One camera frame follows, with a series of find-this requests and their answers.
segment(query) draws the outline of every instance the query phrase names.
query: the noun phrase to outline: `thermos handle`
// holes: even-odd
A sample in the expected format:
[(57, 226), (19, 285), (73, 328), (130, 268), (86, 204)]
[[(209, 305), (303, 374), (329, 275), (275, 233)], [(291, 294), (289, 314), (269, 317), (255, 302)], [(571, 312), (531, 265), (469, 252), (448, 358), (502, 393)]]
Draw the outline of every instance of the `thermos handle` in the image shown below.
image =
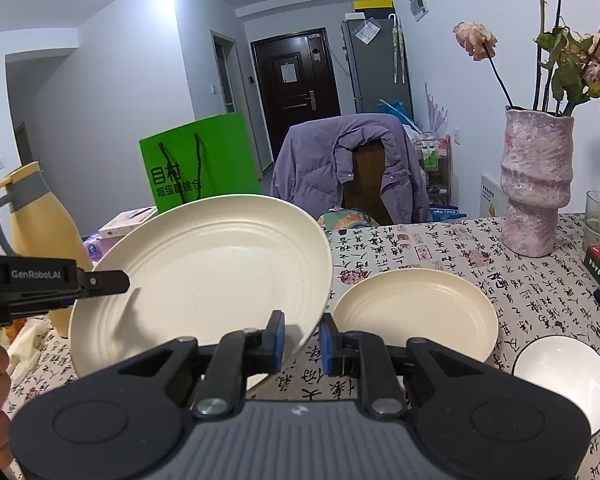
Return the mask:
[[(11, 199), (8, 194), (2, 195), (0, 197), (0, 208), (3, 205), (7, 205), (10, 201)], [(2, 230), (2, 225), (0, 225), (0, 247), (2, 247), (2, 250), (7, 256), (19, 256), (19, 254), (9, 245), (9, 241)]]

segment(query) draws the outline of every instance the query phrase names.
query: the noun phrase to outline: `green leaf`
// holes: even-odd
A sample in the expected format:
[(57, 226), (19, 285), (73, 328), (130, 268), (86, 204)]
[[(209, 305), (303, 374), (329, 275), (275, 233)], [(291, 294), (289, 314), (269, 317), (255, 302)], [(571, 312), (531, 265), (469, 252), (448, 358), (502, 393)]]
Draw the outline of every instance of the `green leaf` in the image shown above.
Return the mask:
[(582, 99), (582, 85), (569, 85), (565, 86), (564, 89), (567, 91), (567, 99), (571, 102), (578, 102)]
[(582, 60), (578, 56), (576, 56), (575, 54), (573, 54), (571, 52), (563, 52), (562, 60), (565, 62), (568, 62), (569, 64), (575, 65), (575, 66), (582, 65)]
[(560, 77), (560, 83), (562, 83), (563, 87), (582, 84), (580, 72), (572, 64), (562, 63), (558, 67), (558, 70), (555, 71), (555, 74)]
[(600, 81), (589, 85), (589, 95), (591, 97), (600, 97)]
[(549, 60), (546, 62), (546, 64), (549, 66), (549, 68), (551, 68), (553, 65), (555, 65), (555, 62), (558, 61), (558, 58), (560, 57), (560, 53), (566, 46), (567, 46), (567, 38), (565, 38), (561, 34), (555, 40), (554, 47), (552, 48), (551, 54), (549, 55)]
[(548, 32), (544, 32), (536, 38), (536, 43), (547, 52), (551, 52), (555, 44), (555, 36)]
[(573, 37), (573, 35), (571, 34), (571, 31), (568, 28), (567, 28), (566, 36), (567, 36), (567, 40), (569, 40), (569, 44), (578, 44), (578, 42)]
[(589, 50), (591, 49), (592, 46), (593, 46), (593, 36), (591, 36), (590, 38), (587, 38), (586, 40), (581, 41), (580, 43), (578, 43), (578, 47), (585, 54), (589, 53)]
[(564, 99), (564, 88), (562, 88), (560, 76), (558, 76), (557, 73), (554, 75), (554, 78), (551, 79), (551, 90), (556, 101), (560, 102)]

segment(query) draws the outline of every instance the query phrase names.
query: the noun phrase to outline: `yellow thermos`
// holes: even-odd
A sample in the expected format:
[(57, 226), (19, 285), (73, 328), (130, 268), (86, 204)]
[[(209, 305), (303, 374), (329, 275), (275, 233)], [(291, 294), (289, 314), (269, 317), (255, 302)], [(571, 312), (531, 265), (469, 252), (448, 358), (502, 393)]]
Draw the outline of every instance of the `yellow thermos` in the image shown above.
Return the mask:
[[(32, 162), (0, 181), (6, 194), (0, 197), (0, 208), (11, 207), (11, 240), (9, 245), (0, 225), (0, 246), (10, 255), (43, 258), (69, 258), (86, 271), (93, 269), (80, 233), (68, 211), (51, 193), (40, 164)], [(71, 308), (49, 313), (49, 319), (59, 335), (67, 337)]]

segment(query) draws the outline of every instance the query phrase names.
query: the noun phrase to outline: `calligraphy tablecloth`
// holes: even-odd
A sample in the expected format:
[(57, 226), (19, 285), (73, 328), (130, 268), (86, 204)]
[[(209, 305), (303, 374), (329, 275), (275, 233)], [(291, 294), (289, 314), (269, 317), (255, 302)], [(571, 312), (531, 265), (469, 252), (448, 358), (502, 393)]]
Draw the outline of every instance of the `calligraphy tablecloth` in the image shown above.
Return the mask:
[[(378, 272), (425, 267), (455, 273), (479, 286), (496, 309), (500, 327), (490, 363), (511, 372), (516, 355), (545, 335), (577, 338), (600, 354), (596, 283), (582, 263), (581, 214), (562, 214), (554, 252), (518, 256), (499, 242), (502, 218), (327, 232), (334, 276), (327, 311), (355, 283)], [(293, 361), (250, 393), (259, 399), (311, 400), (355, 397), (356, 381), (324, 375), (317, 332)], [(36, 370), (12, 388), (9, 415), (27, 400), (76, 379), (68, 342), (47, 336)], [(592, 439), (578, 480), (600, 479), (600, 432)]]

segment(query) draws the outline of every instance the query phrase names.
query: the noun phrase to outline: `flower stem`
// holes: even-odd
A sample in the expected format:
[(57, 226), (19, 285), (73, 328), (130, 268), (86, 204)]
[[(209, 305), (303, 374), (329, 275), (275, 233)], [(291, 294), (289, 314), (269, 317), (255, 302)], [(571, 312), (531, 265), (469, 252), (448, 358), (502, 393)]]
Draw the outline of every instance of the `flower stem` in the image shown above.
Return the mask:
[(487, 57), (489, 58), (491, 67), (493, 68), (493, 73), (498, 78), (498, 83), (500, 83), (500, 86), (502, 86), (502, 89), (504, 90), (504, 95), (507, 96), (507, 101), (509, 101), (509, 106), (513, 108), (513, 102), (511, 101), (511, 97), (509, 97), (509, 92), (507, 92), (507, 89), (505, 88), (504, 83), (502, 82), (502, 79), (500, 78), (500, 75), (498, 74), (498, 71), (496, 70), (496, 66), (493, 64), (493, 59), (491, 59), (491, 54), (489, 54), (489, 49), (487, 48), (487, 46), (485, 44), (482, 44), (482, 45), (484, 47), (484, 51), (487, 53)]
[[(546, 5), (545, 0), (540, 0), (540, 34), (544, 32), (544, 6)], [(536, 95), (534, 97), (534, 110), (538, 110), (538, 103), (540, 101), (540, 84), (542, 82), (542, 67), (540, 62), (542, 61), (542, 47), (538, 45), (536, 62)]]
[[(560, 25), (560, 11), (562, 10), (562, 0), (558, 0), (558, 6), (555, 11), (555, 27)], [(549, 69), (549, 75), (544, 86), (544, 95), (542, 96), (542, 111), (545, 112), (549, 108), (549, 88), (551, 88), (551, 78), (554, 76), (554, 67)]]

